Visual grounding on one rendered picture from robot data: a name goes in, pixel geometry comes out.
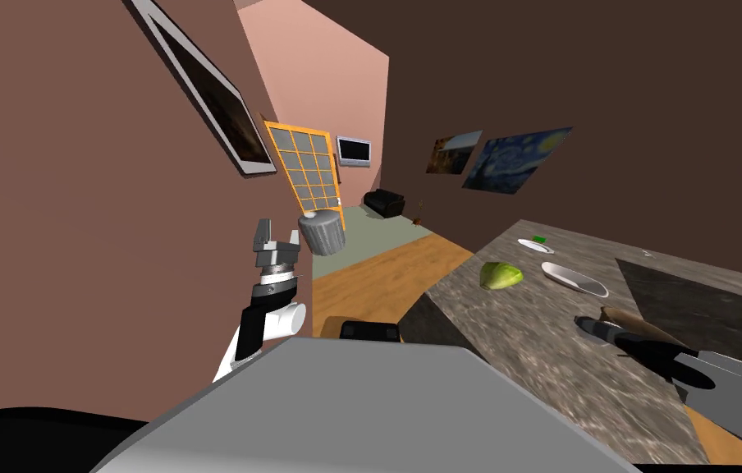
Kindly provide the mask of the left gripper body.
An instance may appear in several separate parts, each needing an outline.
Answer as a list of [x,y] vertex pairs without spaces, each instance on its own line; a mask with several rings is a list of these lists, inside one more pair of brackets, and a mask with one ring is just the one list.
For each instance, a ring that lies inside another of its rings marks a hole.
[[254,244],[254,252],[258,268],[294,265],[298,261],[300,245],[281,241],[259,242]]

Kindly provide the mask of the grey ridged knob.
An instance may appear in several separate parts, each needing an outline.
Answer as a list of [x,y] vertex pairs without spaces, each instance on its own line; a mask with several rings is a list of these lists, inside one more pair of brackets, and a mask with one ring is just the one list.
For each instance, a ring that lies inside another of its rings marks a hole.
[[335,255],[346,245],[341,214],[332,209],[320,209],[298,218],[301,234],[314,256]]

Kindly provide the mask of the orange glass-pane door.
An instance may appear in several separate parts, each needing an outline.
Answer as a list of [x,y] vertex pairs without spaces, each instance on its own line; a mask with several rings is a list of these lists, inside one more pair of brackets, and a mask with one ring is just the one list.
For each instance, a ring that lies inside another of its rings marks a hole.
[[337,166],[328,132],[266,121],[302,213],[330,209],[345,226]]

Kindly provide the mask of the black sofa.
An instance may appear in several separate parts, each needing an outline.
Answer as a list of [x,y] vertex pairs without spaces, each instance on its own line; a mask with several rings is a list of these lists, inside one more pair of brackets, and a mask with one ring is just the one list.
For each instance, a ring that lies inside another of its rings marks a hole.
[[393,218],[402,215],[405,198],[403,195],[378,188],[364,195],[363,204],[382,218]]

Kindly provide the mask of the large dark framed picture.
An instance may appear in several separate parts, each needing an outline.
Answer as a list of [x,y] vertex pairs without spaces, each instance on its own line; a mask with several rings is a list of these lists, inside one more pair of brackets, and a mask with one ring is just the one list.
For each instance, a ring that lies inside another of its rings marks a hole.
[[155,0],[121,1],[240,174],[275,173],[240,91]]

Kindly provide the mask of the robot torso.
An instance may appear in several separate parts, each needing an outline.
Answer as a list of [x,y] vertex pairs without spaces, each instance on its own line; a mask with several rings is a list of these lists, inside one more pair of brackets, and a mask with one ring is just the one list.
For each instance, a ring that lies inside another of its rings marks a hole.
[[289,338],[91,473],[639,473],[462,347]]

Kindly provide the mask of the brown landscape painting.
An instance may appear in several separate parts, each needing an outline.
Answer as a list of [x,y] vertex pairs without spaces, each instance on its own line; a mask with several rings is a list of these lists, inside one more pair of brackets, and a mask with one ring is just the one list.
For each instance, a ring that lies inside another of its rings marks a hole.
[[483,131],[452,135],[435,141],[426,173],[460,175]]

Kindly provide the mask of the green lettuce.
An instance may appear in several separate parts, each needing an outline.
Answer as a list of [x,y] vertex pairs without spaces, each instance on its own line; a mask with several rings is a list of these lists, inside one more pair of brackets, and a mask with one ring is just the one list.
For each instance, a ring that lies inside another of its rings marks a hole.
[[505,262],[491,261],[480,269],[479,286],[486,291],[496,291],[512,287],[524,278],[522,272]]

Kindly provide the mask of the blue starry night painting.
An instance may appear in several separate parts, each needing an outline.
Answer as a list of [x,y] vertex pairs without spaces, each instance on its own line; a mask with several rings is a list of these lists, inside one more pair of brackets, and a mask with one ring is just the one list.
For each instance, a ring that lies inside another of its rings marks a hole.
[[571,131],[565,127],[489,140],[462,187],[514,195]]

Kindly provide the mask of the white oblong dish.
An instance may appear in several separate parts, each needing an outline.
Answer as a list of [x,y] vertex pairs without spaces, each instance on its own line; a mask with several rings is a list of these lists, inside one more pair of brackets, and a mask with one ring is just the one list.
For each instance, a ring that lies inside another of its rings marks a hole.
[[601,298],[609,297],[609,291],[604,284],[572,269],[551,262],[543,262],[541,270],[547,278],[577,292]]

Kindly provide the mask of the brown elongated bread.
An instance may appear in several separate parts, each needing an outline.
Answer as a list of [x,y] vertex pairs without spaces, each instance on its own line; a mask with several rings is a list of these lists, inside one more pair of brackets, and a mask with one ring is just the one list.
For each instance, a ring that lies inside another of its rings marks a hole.
[[642,346],[653,349],[689,350],[683,342],[650,324],[641,315],[612,306],[602,306],[599,320],[616,326],[607,335],[609,342],[639,342]]

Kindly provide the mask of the wall television with white frame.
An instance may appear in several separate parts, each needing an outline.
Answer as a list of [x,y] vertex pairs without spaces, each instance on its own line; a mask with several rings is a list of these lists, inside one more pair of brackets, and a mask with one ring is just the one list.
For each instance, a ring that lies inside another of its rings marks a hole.
[[339,135],[336,142],[340,167],[370,167],[371,143],[369,141]]

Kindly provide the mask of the black-handled grey knife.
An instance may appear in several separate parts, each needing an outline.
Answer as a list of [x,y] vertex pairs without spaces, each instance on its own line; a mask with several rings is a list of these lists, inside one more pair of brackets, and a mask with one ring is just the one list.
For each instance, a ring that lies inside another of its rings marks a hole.
[[714,351],[632,333],[588,316],[574,319],[578,330],[622,350],[681,392],[682,402],[742,440],[742,361]]

